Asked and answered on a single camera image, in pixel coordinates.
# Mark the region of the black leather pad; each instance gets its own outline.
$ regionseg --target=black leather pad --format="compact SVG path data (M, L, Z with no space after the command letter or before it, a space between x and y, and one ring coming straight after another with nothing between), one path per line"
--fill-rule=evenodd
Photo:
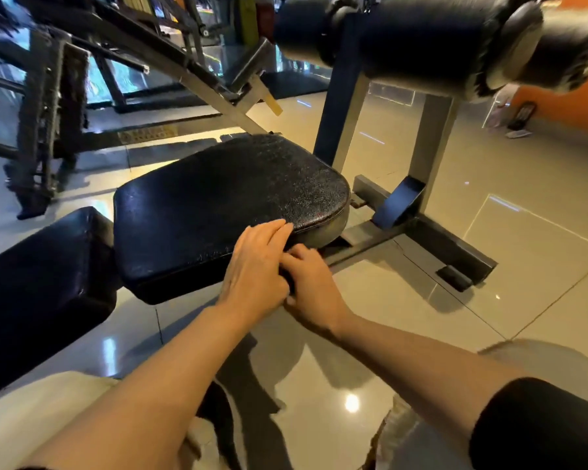
M0 254L0 389L115 308L113 225L74 211Z
M118 270L138 298L161 303L220 282L248 225L285 218L291 244L329 244L346 226L349 197L344 177L295 143L234 138L118 188Z

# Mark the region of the machine label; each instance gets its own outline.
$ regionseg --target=machine label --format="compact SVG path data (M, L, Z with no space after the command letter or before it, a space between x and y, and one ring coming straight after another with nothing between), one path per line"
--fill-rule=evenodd
M118 132L118 137L120 137L120 141L123 145L131 145L132 143L141 143L149 140L160 140L162 138L172 138L173 136L178 135L179 129L176 125L158 125Z

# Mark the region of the right hand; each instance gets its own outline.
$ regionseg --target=right hand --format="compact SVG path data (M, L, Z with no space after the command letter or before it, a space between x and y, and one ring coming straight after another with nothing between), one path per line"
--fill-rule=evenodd
M285 300L285 309L311 331L337 337L352 312L318 251L297 244L283 253L281 266L290 273L295 286L295 295Z

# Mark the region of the orange wall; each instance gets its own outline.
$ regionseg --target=orange wall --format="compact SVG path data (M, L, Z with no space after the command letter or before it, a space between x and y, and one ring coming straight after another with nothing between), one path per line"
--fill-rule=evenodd
M561 8L588 8L588 0L563 0ZM538 104L537 117L566 123L588 130L588 82L578 90L558 95L536 87L521 87L514 104L534 101Z

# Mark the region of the black foam roller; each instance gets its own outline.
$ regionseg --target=black foam roller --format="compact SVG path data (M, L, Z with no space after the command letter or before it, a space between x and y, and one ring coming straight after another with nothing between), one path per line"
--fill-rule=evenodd
M383 0L362 34L378 82L463 100L492 95L486 71L510 16L532 0Z
M517 81L567 93L587 80L588 10L545 10L542 37Z
M355 0L287 0L276 16L274 41L289 59L332 67L340 21L356 11Z

